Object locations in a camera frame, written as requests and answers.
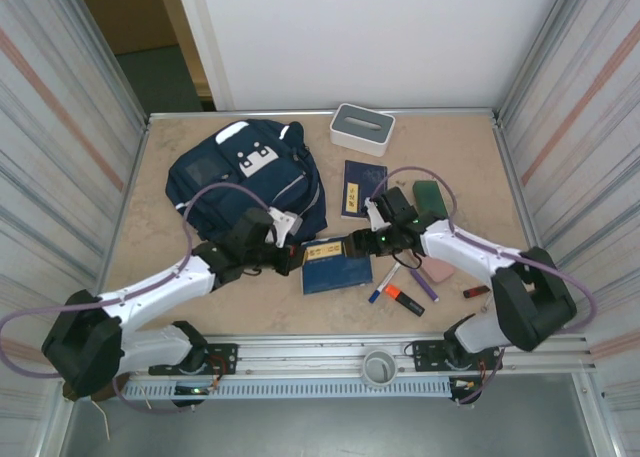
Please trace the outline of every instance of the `purple marker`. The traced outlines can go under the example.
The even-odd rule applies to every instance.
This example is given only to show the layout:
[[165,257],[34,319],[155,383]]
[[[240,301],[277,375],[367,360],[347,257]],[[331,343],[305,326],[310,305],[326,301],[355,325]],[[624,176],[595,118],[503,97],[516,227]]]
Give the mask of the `purple marker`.
[[420,284],[420,287],[422,287],[422,289],[429,295],[431,300],[433,300],[434,302],[438,302],[440,300],[438,294],[436,294],[431,286],[427,284],[427,281],[422,278],[420,272],[418,272],[416,269],[409,269],[409,273],[411,274],[411,277],[413,277],[415,281]]

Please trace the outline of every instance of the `yellow label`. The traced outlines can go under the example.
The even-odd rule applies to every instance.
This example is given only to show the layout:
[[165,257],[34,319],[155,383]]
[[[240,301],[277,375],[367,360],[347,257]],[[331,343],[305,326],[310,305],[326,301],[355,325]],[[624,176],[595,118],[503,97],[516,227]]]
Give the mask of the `yellow label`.
[[326,244],[314,245],[307,247],[304,254],[304,260],[316,260],[324,257],[342,254],[342,242],[327,242]]
[[347,201],[344,205],[346,212],[358,212],[358,184],[347,183]]

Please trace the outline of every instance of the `navy backpack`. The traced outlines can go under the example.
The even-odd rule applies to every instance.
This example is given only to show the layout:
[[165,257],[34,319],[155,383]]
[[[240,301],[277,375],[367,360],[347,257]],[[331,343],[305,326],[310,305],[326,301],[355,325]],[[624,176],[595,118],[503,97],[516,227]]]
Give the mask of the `navy backpack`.
[[[312,240],[327,227],[324,188],[299,122],[247,119],[228,125],[178,158],[166,193],[183,214],[191,198],[214,182],[239,184],[267,205],[298,214],[302,225],[288,243]],[[198,199],[188,222],[200,238],[211,240],[256,206],[237,190],[213,189]]]

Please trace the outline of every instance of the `corrugated metal wall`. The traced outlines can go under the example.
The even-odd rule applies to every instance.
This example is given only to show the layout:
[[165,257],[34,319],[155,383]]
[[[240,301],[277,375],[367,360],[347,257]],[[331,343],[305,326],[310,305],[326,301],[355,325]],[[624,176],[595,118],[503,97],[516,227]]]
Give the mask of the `corrugated metal wall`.
[[586,334],[628,455],[640,455],[639,41],[640,0],[576,0],[504,113],[542,244],[598,299]]
[[[96,285],[144,133],[87,15],[80,0],[0,0],[0,315]],[[53,318],[9,324],[4,350],[42,367]],[[46,390],[0,366],[0,455],[33,455]]]

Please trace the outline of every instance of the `blue marker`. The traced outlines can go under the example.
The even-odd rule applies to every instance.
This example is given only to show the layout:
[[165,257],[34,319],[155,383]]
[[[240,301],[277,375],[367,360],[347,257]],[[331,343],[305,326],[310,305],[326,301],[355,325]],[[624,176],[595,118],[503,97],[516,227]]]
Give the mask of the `blue marker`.
[[400,263],[396,262],[394,266],[391,268],[391,270],[389,271],[389,273],[387,274],[387,276],[384,278],[382,283],[376,288],[373,294],[371,294],[371,297],[369,297],[369,303],[373,304],[376,301],[376,299],[378,298],[380,293],[384,290],[384,288],[387,286],[387,284],[391,282],[391,279],[393,278],[393,276],[395,275],[395,273],[398,271],[399,268],[400,268]]

